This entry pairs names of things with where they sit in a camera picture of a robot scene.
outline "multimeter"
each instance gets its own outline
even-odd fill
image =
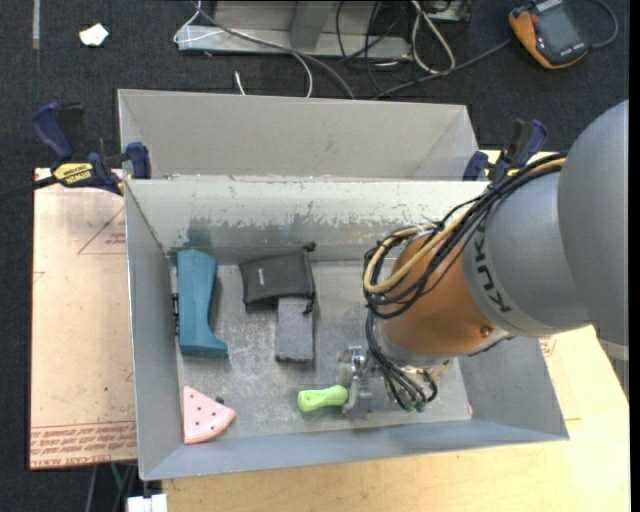
[[[582,59],[589,43],[564,0],[532,0],[509,13],[509,24],[542,66],[564,68]]]

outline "green object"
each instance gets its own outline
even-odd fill
[[[320,407],[340,406],[349,400],[349,392],[344,386],[336,384],[327,389],[309,389],[298,393],[298,407],[309,412]]]

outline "dark gray carpet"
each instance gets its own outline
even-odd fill
[[[629,97],[630,1],[607,3],[620,22],[617,39],[573,67],[544,70],[512,42],[446,78],[406,89],[394,101],[467,105],[484,148],[506,143],[515,118],[537,119],[550,132],[545,149],[567,150],[591,121]],[[304,94],[304,71],[290,56],[180,54],[171,38],[192,13],[186,2],[43,0],[42,4],[39,52],[32,49],[33,3],[0,4],[0,192],[29,184],[33,167],[53,162],[29,124],[30,115],[50,101],[82,102],[87,140],[98,147],[104,139],[107,154],[112,154],[119,149],[118,88],[237,92],[233,84],[237,70],[249,94]],[[591,39],[604,40],[611,24],[602,7],[593,0],[572,4]],[[516,5],[514,0],[479,0],[467,30],[456,37],[460,27],[448,27],[459,62],[509,38],[507,14]],[[111,37],[103,48],[86,48],[78,31],[97,22]],[[377,93],[362,63],[331,64],[358,98]],[[344,96],[327,73],[317,66],[313,71],[316,96]],[[404,66],[373,74],[379,87],[388,88],[397,85],[398,78],[411,76],[411,70]],[[82,510],[90,468],[33,473],[26,462],[32,206],[28,195],[0,203],[0,510]],[[110,469],[101,467],[95,510],[110,510],[115,492]]]

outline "blue boot-shaped object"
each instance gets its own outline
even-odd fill
[[[227,345],[211,332],[216,259],[204,252],[178,251],[178,343],[185,356],[227,357]]]

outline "pink object with holes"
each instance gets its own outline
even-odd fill
[[[182,388],[184,443],[207,441],[224,431],[235,418],[233,409],[189,386]]]

